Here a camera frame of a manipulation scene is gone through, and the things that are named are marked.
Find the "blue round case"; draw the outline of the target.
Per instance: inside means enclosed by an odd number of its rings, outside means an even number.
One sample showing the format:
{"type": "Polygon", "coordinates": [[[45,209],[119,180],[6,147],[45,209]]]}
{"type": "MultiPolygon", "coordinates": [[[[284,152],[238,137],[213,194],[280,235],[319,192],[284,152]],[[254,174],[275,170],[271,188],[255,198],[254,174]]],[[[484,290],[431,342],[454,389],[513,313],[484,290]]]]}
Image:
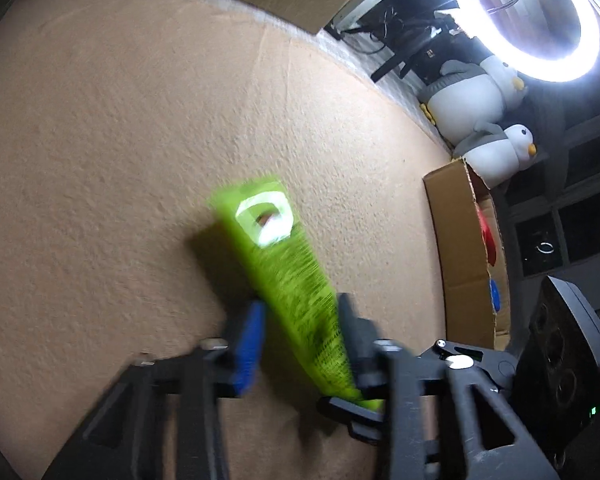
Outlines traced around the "blue round case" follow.
{"type": "Polygon", "coordinates": [[[494,281],[493,278],[490,279],[489,282],[489,286],[490,286],[490,297],[491,297],[491,304],[493,307],[493,311],[495,313],[498,313],[501,311],[501,295],[500,295],[500,291],[498,290],[498,284],[496,284],[496,281],[494,281]]]}

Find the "red cloth pouch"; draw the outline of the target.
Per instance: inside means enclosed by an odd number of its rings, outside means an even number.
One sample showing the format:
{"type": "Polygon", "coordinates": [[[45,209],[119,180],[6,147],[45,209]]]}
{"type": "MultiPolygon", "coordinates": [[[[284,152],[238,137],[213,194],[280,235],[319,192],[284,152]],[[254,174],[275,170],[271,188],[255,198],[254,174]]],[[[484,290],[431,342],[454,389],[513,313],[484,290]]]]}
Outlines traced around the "red cloth pouch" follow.
{"type": "Polygon", "coordinates": [[[498,253],[496,252],[495,240],[490,229],[489,223],[486,221],[486,216],[479,206],[476,207],[477,218],[480,224],[481,236],[483,245],[486,248],[486,261],[490,266],[495,266],[498,253]]]}

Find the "green tube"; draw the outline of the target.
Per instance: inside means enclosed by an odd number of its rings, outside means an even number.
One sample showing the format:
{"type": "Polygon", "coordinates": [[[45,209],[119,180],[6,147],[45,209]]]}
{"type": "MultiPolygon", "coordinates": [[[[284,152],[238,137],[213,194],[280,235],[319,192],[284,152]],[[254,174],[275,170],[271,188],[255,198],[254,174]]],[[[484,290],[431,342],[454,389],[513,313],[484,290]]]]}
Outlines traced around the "green tube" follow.
{"type": "Polygon", "coordinates": [[[294,360],[324,396],[379,411],[354,383],[338,298],[286,188],[266,177],[219,188],[210,205],[254,291],[282,330],[294,360]]]}

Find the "cardboard box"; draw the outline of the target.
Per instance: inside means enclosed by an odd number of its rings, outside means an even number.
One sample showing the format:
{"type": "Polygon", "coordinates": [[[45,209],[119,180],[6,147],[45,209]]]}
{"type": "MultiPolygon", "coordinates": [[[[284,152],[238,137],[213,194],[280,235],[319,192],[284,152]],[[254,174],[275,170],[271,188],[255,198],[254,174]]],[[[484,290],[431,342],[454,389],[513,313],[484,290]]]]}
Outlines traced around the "cardboard box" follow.
{"type": "Polygon", "coordinates": [[[503,350],[510,338],[510,292],[505,249],[490,191],[461,159],[426,174],[424,185],[437,237],[446,336],[461,344],[503,350]],[[495,266],[486,261],[477,206],[495,240],[495,266]],[[501,295],[498,313],[491,304],[491,278],[501,295]]]}

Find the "small penguin plush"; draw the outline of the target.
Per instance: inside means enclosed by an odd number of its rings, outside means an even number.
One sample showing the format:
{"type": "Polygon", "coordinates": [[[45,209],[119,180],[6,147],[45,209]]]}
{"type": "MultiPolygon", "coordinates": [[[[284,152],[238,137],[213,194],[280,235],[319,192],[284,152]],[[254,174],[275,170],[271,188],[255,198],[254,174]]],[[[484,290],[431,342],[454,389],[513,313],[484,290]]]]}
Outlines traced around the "small penguin plush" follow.
{"type": "Polygon", "coordinates": [[[464,159],[487,188],[496,188],[528,169],[537,152],[527,126],[503,129],[493,122],[477,122],[474,132],[454,148],[453,156],[464,159]]]}

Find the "large penguin plush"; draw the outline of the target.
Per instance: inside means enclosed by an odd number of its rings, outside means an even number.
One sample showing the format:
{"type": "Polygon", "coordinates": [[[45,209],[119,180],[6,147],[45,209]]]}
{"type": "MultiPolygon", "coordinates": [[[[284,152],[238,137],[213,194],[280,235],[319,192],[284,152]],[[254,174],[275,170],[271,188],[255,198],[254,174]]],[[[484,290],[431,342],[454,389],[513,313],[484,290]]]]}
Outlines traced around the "large penguin plush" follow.
{"type": "Polygon", "coordinates": [[[517,71],[490,55],[478,64],[444,62],[440,77],[419,90],[417,99],[442,138],[455,146],[474,132],[477,122],[499,122],[527,93],[517,71]]]}

